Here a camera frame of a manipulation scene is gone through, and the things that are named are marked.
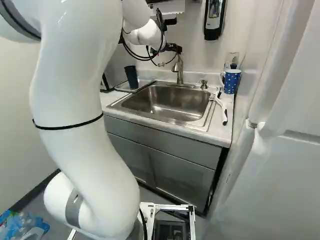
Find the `floor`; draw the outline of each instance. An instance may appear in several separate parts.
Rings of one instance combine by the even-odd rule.
[[[148,191],[144,188],[140,188],[140,200],[142,202],[152,202],[157,204],[172,204],[168,200]],[[67,240],[71,229],[64,224],[56,221],[46,210],[43,203],[43,194],[40,194],[35,198],[24,210],[24,212],[30,212],[36,216],[42,217],[46,223],[50,225],[49,232],[42,238],[42,240]],[[207,229],[207,220],[196,216],[195,220],[195,234],[196,239],[200,240],[205,236],[205,230]],[[89,240],[90,238],[79,233],[75,240]]]

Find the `faucet handle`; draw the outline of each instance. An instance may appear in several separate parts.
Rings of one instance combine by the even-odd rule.
[[[203,84],[203,85],[207,85],[208,81],[204,80],[204,79],[201,79],[198,83],[199,84]]]
[[[200,88],[201,88],[202,90],[203,90],[203,89],[207,89],[207,88],[208,88],[207,83],[208,83],[207,80],[201,79],[201,80],[199,81],[199,84],[201,84],[201,87],[200,87]]]

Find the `polka dot mug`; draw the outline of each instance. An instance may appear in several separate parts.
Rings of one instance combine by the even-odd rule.
[[[225,94],[234,94],[238,87],[241,77],[241,70],[239,69],[226,69],[220,73],[220,83],[223,86]]]

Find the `soap dispenser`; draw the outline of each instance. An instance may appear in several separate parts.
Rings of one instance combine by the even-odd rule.
[[[227,9],[227,0],[206,0],[204,14],[204,39],[217,40],[222,34]]]

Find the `countertop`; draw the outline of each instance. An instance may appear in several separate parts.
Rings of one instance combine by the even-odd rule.
[[[228,95],[222,93],[220,99],[224,102],[228,110],[228,123],[226,126],[222,124],[222,109],[216,104],[210,126],[208,131],[199,131],[195,129],[190,129],[184,126],[178,126],[167,122],[162,122],[159,120],[154,120],[146,118],[143,116],[134,115],[132,113],[123,112],[117,109],[108,108],[107,106],[113,102],[119,100],[120,98],[128,95],[127,92],[120,91],[110,91],[101,92],[100,99],[103,114],[106,116],[118,118],[128,122],[144,125],[153,129],[160,131],[165,131],[168,133],[176,134],[186,138],[198,140],[208,144],[217,145],[220,147],[230,148],[232,140],[232,125],[233,125],[233,113],[234,113],[234,95]]]

